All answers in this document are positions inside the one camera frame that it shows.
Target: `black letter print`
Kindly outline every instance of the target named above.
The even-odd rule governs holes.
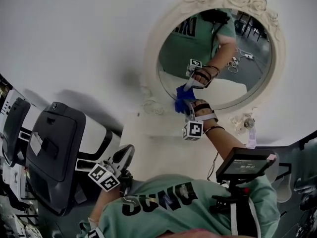
[[[191,182],[176,185],[175,192],[184,205],[190,205],[194,199],[198,199]]]
[[[129,202],[129,204],[122,205],[122,214],[125,216],[132,216],[138,214],[141,211],[141,206],[137,198],[134,197],[123,197],[124,202]]]
[[[149,198],[154,198],[155,199],[155,194],[151,194],[149,195]],[[140,195],[139,196],[139,201],[140,201],[140,204],[142,206],[142,210],[145,211],[145,212],[152,212],[154,209],[158,208],[158,204],[149,200],[148,197],[146,197],[145,195]]]
[[[173,211],[181,207],[177,197],[173,193],[173,187],[167,189],[167,195],[164,190],[160,191],[158,193],[158,202],[165,209],[167,209],[166,205],[168,204]]]

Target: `black display screen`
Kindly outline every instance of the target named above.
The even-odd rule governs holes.
[[[266,164],[267,160],[234,160],[224,174],[257,174]]]

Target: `ornate white mirror frame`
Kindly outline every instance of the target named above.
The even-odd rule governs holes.
[[[142,87],[146,94],[144,110],[162,114],[173,110],[173,99],[161,84],[158,71],[159,52],[172,30],[188,17],[215,8],[236,9],[257,19],[266,29],[271,42],[272,60],[266,75],[251,91],[237,100],[213,106],[218,116],[233,116],[258,107],[278,84],[285,65],[285,38],[277,20],[277,13],[267,8],[267,0],[179,0],[155,25],[147,42]]]

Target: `white wall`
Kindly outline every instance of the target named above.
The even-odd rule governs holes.
[[[62,101],[120,128],[142,102],[151,27],[174,0],[0,0],[0,73],[35,102]],[[285,76],[265,107],[260,144],[317,129],[317,0],[269,0],[287,40]]]

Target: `vanity table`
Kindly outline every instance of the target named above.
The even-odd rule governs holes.
[[[198,141],[183,140],[182,128],[185,125],[185,117],[174,111],[176,88],[188,80],[185,76],[186,66],[183,61],[187,60],[186,55],[198,56],[206,50],[206,45],[208,45],[208,42],[206,45],[202,45],[201,52],[195,52],[192,43],[188,44],[189,48],[186,47],[191,40],[194,44],[200,41],[195,36],[203,31],[203,28],[198,28],[199,20],[202,22],[201,24],[208,27],[208,23],[201,20],[200,13],[220,10],[226,12],[227,18],[234,21],[234,17],[238,15],[231,15],[232,9],[257,19],[263,25],[269,39],[269,42],[265,40],[265,43],[253,43],[251,42],[252,37],[244,40],[244,37],[238,32],[232,34],[237,44],[236,60],[241,62],[242,59],[249,59],[248,62],[254,62],[259,67],[257,62],[260,59],[254,50],[267,47],[268,52],[263,55],[267,57],[268,62],[262,63],[264,66],[263,69],[260,69],[262,74],[257,77],[256,82],[248,91],[246,86],[240,83],[241,79],[235,78],[229,73],[230,78],[216,78],[208,88],[194,89],[194,93],[197,99],[206,100],[215,110],[220,126],[242,143],[248,143],[249,131],[244,130],[243,133],[238,133],[241,122],[244,124],[243,117],[248,115],[253,118],[256,127],[256,120],[261,115],[261,104],[277,86],[284,70],[285,39],[277,20],[277,13],[267,7],[267,0],[178,0],[175,6],[157,20],[149,35],[144,56],[144,73],[141,77],[144,104],[139,112],[129,113],[124,123],[120,145],[133,144],[135,146],[135,155],[129,167],[134,179],[147,180],[154,176],[170,173],[194,179],[207,178],[217,151],[206,136]],[[229,23],[227,23],[227,28],[234,31],[234,27],[230,29]],[[175,48],[178,38],[184,36],[186,41],[182,40],[182,43]],[[246,47],[243,46],[243,41],[248,42]],[[164,54],[167,54],[169,59],[175,59],[171,61],[174,67],[181,64],[177,68],[177,73],[173,72],[173,66],[169,67],[169,61],[160,60]],[[227,70],[230,65],[232,65],[231,62],[228,63],[227,68],[222,70]],[[247,70],[245,76],[242,76],[242,80],[243,77],[254,76],[253,67],[237,68]],[[215,171],[222,161],[220,156],[216,159]],[[211,180],[215,181],[215,172]]]

